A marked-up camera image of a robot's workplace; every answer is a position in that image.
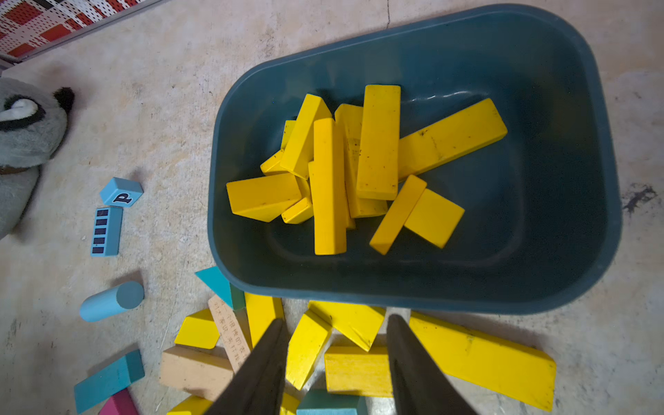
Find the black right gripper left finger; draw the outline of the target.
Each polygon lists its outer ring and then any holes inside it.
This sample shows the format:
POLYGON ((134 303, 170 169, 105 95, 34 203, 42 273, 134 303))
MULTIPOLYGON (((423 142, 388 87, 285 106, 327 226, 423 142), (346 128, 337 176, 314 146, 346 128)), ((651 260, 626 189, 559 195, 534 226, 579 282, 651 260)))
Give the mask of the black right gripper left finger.
POLYGON ((290 336, 275 319, 208 414, 279 414, 290 336))

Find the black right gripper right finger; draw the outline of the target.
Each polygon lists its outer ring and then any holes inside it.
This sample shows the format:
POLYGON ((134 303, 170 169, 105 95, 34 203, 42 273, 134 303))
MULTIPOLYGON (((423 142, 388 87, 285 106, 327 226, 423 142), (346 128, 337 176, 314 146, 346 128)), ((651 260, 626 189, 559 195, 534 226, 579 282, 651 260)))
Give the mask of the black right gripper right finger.
POLYGON ((396 413, 474 414, 399 315, 388 318, 387 351, 396 413))

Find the yellow angled block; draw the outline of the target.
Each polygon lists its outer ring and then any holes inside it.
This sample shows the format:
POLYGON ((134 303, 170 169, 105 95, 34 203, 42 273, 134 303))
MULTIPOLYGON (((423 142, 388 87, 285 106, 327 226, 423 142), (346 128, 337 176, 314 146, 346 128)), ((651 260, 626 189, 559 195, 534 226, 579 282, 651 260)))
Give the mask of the yellow angled block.
POLYGON ((246 292, 247 318, 251 344, 254 349, 271 322, 285 319, 284 308, 280 298, 255 295, 246 292))

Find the yellow rectangular block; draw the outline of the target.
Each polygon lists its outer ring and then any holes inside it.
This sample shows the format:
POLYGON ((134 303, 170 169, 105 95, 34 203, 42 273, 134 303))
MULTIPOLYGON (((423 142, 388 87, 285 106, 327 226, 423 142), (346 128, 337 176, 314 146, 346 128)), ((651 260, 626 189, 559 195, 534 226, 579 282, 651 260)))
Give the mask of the yellow rectangular block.
POLYGON ((427 189, 406 220, 405 227, 438 248, 443 248, 465 210, 427 189))

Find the yellow bar block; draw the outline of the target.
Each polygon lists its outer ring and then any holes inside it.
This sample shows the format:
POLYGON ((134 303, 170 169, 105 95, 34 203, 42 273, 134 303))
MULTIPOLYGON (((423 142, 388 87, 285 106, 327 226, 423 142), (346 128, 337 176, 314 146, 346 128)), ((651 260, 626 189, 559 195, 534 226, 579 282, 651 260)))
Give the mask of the yellow bar block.
POLYGON ((230 182, 227 192, 234 214, 264 222, 273 221, 303 198, 297 178, 290 173, 230 182))

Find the large yellow block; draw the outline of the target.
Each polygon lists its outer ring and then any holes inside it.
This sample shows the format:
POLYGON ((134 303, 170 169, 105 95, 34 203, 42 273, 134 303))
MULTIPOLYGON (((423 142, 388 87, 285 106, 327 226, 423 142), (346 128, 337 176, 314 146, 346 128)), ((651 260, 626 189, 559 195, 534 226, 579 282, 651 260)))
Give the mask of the large yellow block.
POLYGON ((493 100, 485 99, 399 140, 399 180, 491 145, 508 134, 493 100))

